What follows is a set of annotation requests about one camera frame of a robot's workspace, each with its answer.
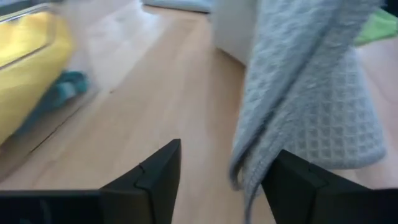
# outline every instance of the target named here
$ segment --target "gray towel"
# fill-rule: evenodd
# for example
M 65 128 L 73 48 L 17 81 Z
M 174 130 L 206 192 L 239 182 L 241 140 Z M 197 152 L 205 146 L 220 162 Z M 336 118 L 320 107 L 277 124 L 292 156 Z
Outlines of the gray towel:
M 386 153 L 351 47 L 380 0 L 263 0 L 245 79 L 230 178 L 245 219 L 280 150 L 326 169 L 355 169 Z M 242 183 L 238 173 L 242 172 Z

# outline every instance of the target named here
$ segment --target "black plastic part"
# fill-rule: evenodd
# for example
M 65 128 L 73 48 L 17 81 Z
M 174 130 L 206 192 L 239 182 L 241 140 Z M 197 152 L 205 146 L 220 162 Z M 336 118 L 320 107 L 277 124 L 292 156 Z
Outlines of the black plastic part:
M 170 224 L 180 166 L 175 139 L 98 190 L 0 191 L 0 223 Z
M 262 181 L 277 224 L 398 223 L 398 190 L 370 190 L 285 150 Z
M 172 222 L 180 183 L 180 161 L 181 141 L 175 139 L 140 164 L 144 175 L 136 186 L 149 194 L 156 224 Z
M 283 150 L 262 181 L 278 224 L 308 223 L 316 190 L 326 185 L 309 168 L 309 162 Z

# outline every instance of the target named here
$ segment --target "hardwood floor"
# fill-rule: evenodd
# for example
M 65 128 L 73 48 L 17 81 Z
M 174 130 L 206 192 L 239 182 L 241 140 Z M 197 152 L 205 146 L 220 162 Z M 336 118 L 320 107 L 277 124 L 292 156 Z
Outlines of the hardwood floor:
M 100 93 L 34 151 L 0 189 L 98 188 L 173 138 L 182 139 L 174 224 L 242 223 L 227 180 L 244 66 L 211 43 L 203 14 L 139 1 L 78 2 Z M 338 171 L 368 187 L 398 187 L 398 39 L 358 50 L 391 145 L 378 164 Z M 265 196 L 253 223 L 272 223 Z

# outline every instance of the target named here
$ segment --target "green cloth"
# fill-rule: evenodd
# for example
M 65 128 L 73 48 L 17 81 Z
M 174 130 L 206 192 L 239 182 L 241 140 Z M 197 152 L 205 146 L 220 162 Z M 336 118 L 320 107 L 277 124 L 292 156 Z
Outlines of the green cloth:
M 395 37 L 398 34 L 398 18 L 378 9 L 365 23 L 355 45 L 363 45 L 376 40 Z

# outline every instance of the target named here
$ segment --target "yellow object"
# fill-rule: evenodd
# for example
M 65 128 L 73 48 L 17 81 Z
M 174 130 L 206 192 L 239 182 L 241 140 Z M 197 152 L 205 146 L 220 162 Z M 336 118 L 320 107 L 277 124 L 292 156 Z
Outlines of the yellow object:
M 24 122 L 70 59 L 73 44 L 66 22 L 50 9 L 43 4 L 0 17 L 0 144 Z

